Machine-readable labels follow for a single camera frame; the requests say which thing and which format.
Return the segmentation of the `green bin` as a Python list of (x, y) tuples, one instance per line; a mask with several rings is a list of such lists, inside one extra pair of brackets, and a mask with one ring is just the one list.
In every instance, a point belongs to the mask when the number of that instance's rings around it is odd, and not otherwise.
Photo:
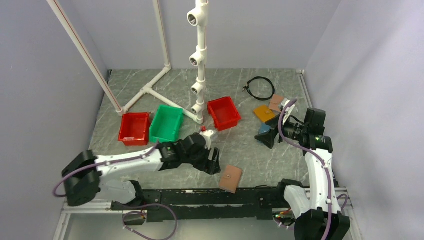
[(149, 127), (149, 141), (175, 142), (183, 123), (183, 109), (161, 104)]

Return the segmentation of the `brown card holder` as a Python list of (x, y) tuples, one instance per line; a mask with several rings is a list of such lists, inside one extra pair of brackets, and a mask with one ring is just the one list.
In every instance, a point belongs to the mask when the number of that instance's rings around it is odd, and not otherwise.
[(235, 194), (242, 177), (242, 172), (242, 169), (236, 166), (227, 165), (221, 175), (218, 188), (228, 193)]

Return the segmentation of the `orange card holder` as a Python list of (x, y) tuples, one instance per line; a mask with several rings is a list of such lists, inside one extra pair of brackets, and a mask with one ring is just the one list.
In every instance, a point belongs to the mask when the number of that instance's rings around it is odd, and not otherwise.
[(263, 123), (273, 119), (276, 115), (266, 105), (261, 105), (253, 109), (255, 116)]

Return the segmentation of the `white pvc pipe frame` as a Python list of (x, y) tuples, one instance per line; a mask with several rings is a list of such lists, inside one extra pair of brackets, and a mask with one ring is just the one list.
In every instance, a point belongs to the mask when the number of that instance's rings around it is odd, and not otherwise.
[(160, 2), (158, 0), (154, 0), (152, 4), (153, 4), (153, 9), (154, 9), (156, 23), (157, 23), (158, 32), (159, 32), (159, 38), (160, 38), (163, 59), (164, 59), (164, 67), (151, 81), (145, 84), (139, 90), (139, 92), (124, 106), (119, 104), (117, 97), (113, 94), (111, 88), (106, 82), (105, 77), (102, 75), (100, 69), (98, 68), (94, 59), (92, 58), (89, 50), (86, 48), (83, 40), (80, 38), (77, 30), (74, 28), (72, 22), (70, 21), (66, 12), (62, 8), (60, 2), (58, 0), (47, 0), (47, 3), (52, 9), (52, 11), (54, 12), (54, 14), (56, 15), (57, 19), (63, 26), (64, 30), (66, 31), (70, 39), (72, 40), (74, 46), (76, 47), (76, 49), (82, 56), (86, 65), (89, 67), (89, 69), (93, 73), (94, 77), (98, 81), (99, 85), (101, 86), (105, 95), (110, 100), (111, 104), (115, 108), (115, 111), (117, 112), (118, 115), (122, 116), (126, 114), (143, 96), (152, 95), (155, 98), (159, 99), (160, 101), (162, 101), (163, 103), (171, 107), (181, 108), (183, 111), (183, 114), (194, 121), (194, 118), (196, 116), (192, 113), (191, 109), (187, 110), (181, 107), (177, 103), (171, 101), (170, 99), (166, 98), (165, 96), (161, 95), (160, 93), (158, 93), (157, 91), (153, 89), (154, 85), (157, 82), (159, 82), (172, 69), (170, 55), (169, 55), (170, 51), (168, 49), (166, 35), (165, 35), (164, 20), (162, 16), (161, 7), (160, 7)]

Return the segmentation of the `white pvc fitting post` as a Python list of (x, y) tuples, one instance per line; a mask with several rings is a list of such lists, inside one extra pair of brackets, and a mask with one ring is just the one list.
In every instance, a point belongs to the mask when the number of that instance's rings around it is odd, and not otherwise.
[(195, 105), (191, 107), (195, 115), (194, 121), (198, 124), (204, 122), (205, 92), (206, 92), (206, 63), (207, 63), (207, 44), (206, 31), (209, 19), (209, 1), (197, 0), (195, 8), (187, 13), (189, 24), (197, 28), (196, 51), (189, 57), (192, 66), (197, 68), (197, 77), (195, 84), (190, 88), (197, 97)]

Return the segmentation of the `red bin left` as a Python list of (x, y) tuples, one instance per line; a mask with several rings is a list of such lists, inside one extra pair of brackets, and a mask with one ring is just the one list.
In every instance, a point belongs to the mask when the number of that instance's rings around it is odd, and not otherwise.
[(149, 112), (129, 112), (121, 118), (118, 141), (125, 146), (146, 146), (151, 125)]

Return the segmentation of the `aluminium frame rail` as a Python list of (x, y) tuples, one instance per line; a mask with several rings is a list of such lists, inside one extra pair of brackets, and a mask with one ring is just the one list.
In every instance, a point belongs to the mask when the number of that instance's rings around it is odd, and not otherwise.
[[(70, 217), (71, 214), (118, 214), (118, 215), (122, 214), (123, 215), (124, 213), (128, 213), (131, 211), (131, 210), (113, 211), (111, 210), (111, 204), (112, 202), (108, 200), (93, 200), (91, 202), (85, 203), (80, 206), (68, 206), (68, 203), (65, 202), (64, 206), (62, 207), (61, 218), (63, 217), (63, 214), (65, 215), (68, 214), (67, 217)], [(345, 238), (349, 240), (363, 240), (363, 236), (359, 229), (359, 225), (353, 210), (354, 210), (353, 205), (350, 199), (348, 199), (348, 204), (344, 208), (343, 215), (350, 217), (350, 229), (348, 230)], [(145, 209), (142, 211), (146, 214), (145, 221), (146, 223), (148, 223), (147, 212)]]

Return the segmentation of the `red bin right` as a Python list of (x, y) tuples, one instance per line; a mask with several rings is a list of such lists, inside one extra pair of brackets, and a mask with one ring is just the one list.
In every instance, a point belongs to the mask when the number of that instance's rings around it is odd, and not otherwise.
[(224, 96), (207, 103), (207, 111), (219, 132), (233, 128), (242, 119), (232, 98)]

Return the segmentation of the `pink card holder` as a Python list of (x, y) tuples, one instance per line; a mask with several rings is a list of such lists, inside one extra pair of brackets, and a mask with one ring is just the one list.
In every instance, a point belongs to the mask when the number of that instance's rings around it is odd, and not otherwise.
[(274, 111), (274, 112), (280, 113), (281, 112), (282, 102), (284, 100), (285, 100), (285, 97), (284, 96), (273, 94), (272, 97), (271, 97), (271, 99), (270, 99), (268, 108), (270, 110)]

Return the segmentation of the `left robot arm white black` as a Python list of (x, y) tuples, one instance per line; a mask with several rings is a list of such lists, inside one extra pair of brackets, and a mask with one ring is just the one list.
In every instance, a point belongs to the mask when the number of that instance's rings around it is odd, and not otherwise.
[(136, 180), (119, 181), (121, 176), (173, 170), (181, 165), (191, 165), (208, 175), (218, 174), (220, 150), (212, 148), (214, 136), (210, 130), (195, 132), (184, 139), (156, 142), (148, 149), (118, 155), (83, 151), (61, 172), (63, 197), (70, 207), (101, 199), (137, 210), (146, 202), (142, 187)]

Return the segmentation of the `blue card holder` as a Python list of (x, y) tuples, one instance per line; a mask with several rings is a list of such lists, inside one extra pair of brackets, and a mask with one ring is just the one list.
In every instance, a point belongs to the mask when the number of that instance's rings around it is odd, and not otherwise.
[(266, 134), (270, 130), (270, 128), (271, 127), (269, 125), (262, 123), (260, 128), (259, 128), (258, 134), (259, 135)]

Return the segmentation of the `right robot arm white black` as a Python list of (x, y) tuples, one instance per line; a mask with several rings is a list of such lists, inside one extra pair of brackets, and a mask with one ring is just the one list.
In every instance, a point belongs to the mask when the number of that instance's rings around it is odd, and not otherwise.
[(279, 116), (265, 124), (269, 130), (255, 136), (255, 139), (273, 148), (275, 138), (288, 140), (292, 146), (301, 149), (309, 173), (309, 190), (300, 182), (282, 180), (275, 194), (276, 203), (290, 207), (292, 217), (275, 215), (274, 221), (286, 229), (294, 230), (297, 240), (342, 240), (348, 233), (351, 222), (342, 214), (338, 202), (332, 171), (333, 144), (324, 135), (326, 112), (308, 108), (303, 121), (280, 120)]

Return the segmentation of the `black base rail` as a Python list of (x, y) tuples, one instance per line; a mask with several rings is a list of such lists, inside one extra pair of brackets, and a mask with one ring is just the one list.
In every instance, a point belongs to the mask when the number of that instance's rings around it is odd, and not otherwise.
[(173, 210), (178, 220), (241, 219), (272, 220), (273, 216), (288, 209), (284, 191), (278, 187), (238, 188), (229, 193), (218, 188), (210, 189), (145, 189), (144, 200), (129, 206), (116, 201), (112, 211), (130, 211), (147, 204), (147, 222), (172, 220), (165, 205)]

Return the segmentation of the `red bin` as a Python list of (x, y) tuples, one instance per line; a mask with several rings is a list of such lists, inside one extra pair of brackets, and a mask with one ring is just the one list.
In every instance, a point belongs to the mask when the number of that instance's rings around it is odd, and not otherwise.
[(233, 128), (242, 119), (232, 98), (224, 96), (207, 103), (207, 111), (219, 132)]
[(146, 146), (151, 125), (149, 112), (129, 112), (121, 118), (118, 141), (125, 146)]

